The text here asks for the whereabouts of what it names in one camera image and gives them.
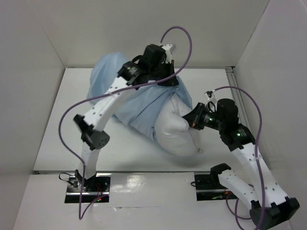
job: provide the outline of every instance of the blue cloth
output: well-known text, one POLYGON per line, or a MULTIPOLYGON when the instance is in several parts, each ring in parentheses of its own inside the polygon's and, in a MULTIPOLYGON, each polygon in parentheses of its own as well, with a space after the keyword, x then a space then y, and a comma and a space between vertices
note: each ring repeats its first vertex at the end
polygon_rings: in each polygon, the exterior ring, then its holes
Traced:
MULTIPOLYGON (((87 98, 104 94, 112 85, 117 72, 128 60, 122 53, 108 54, 96 63, 90 78, 87 98)), ((180 77, 178 86, 165 87, 157 84, 141 87, 115 113, 125 125, 134 127, 145 136, 155 140, 154 124, 165 103, 176 93, 192 109, 192 99, 180 77)))

